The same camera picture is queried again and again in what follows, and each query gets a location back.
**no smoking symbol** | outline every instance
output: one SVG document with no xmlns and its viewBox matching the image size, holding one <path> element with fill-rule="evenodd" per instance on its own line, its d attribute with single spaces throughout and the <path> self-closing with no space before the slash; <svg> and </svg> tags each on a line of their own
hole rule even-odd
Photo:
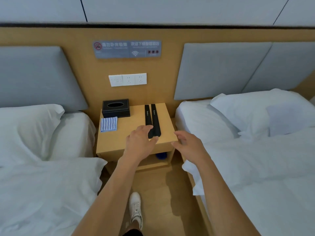
<svg viewBox="0 0 315 236">
<path fill-rule="evenodd" d="M 98 42 L 95 42 L 94 43 L 94 48 L 97 49 L 97 50 L 100 50 L 102 48 L 102 45 Z"/>
</svg>

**wooden wall panel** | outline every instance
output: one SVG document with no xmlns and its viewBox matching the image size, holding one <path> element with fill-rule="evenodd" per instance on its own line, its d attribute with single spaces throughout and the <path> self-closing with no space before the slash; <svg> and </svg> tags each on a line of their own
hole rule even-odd
<svg viewBox="0 0 315 236">
<path fill-rule="evenodd" d="M 162 56 L 151 59 L 96 59 L 97 39 L 160 39 Z M 103 100 L 128 98 L 131 105 L 166 103 L 171 117 L 181 101 L 174 92 L 184 43 L 315 41 L 315 29 L 92 29 L 0 28 L 0 46 L 61 46 L 89 104 L 95 125 Z M 111 87 L 108 75 L 147 73 L 147 85 Z M 315 95 L 315 73 L 296 90 Z"/>
</svg>

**hand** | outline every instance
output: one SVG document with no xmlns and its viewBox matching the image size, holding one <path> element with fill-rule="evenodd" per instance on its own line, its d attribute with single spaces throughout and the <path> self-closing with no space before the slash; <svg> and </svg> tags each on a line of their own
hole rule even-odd
<svg viewBox="0 0 315 236">
<path fill-rule="evenodd" d="M 176 131 L 174 133 L 182 144 L 179 142 L 172 142 L 171 144 L 179 150 L 184 158 L 197 165 L 205 157 L 210 157 L 198 137 L 186 131 Z"/>
<path fill-rule="evenodd" d="M 158 141 L 158 137 L 153 137 L 150 141 L 148 139 L 148 133 L 152 128 L 152 125 L 139 126 L 126 137 L 126 148 L 123 155 L 125 158 L 139 164 L 148 157 Z"/>
</svg>

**wall sign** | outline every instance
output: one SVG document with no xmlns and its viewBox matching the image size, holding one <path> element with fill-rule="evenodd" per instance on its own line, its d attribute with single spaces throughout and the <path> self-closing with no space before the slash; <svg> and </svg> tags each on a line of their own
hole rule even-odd
<svg viewBox="0 0 315 236">
<path fill-rule="evenodd" d="M 160 40 L 97 40 L 93 42 L 95 57 L 110 58 L 146 58 L 160 57 Z"/>
</svg>

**blue and white striped towel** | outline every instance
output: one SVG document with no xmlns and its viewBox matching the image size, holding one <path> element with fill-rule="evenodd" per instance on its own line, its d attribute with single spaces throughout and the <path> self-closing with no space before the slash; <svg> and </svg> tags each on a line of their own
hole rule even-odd
<svg viewBox="0 0 315 236">
<path fill-rule="evenodd" d="M 117 117 L 101 119 L 100 132 L 107 131 L 117 131 Z"/>
</svg>

